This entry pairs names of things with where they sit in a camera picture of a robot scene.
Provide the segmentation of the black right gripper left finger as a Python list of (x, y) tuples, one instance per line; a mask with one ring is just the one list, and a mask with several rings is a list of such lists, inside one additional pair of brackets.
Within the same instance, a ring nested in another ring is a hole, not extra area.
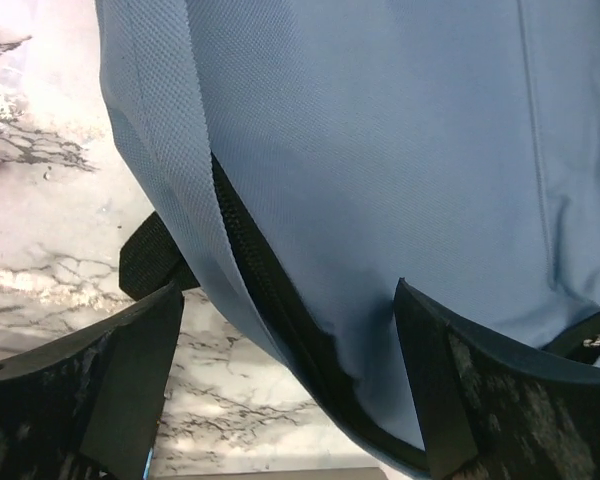
[(0, 479), (148, 475), (184, 299), (173, 284), (0, 361)]

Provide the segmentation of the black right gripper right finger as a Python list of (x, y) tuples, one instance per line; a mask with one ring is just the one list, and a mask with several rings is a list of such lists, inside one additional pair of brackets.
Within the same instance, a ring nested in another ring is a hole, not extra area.
[(405, 282), (394, 312), (435, 479), (600, 479), (600, 313), (542, 349)]

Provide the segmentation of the blue student backpack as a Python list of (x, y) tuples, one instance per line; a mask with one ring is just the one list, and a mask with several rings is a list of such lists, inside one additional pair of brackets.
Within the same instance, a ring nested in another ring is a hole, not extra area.
[(433, 478), (400, 282), (536, 349), (600, 313), (600, 1), (96, 15), (116, 147), (180, 263), (386, 465)]

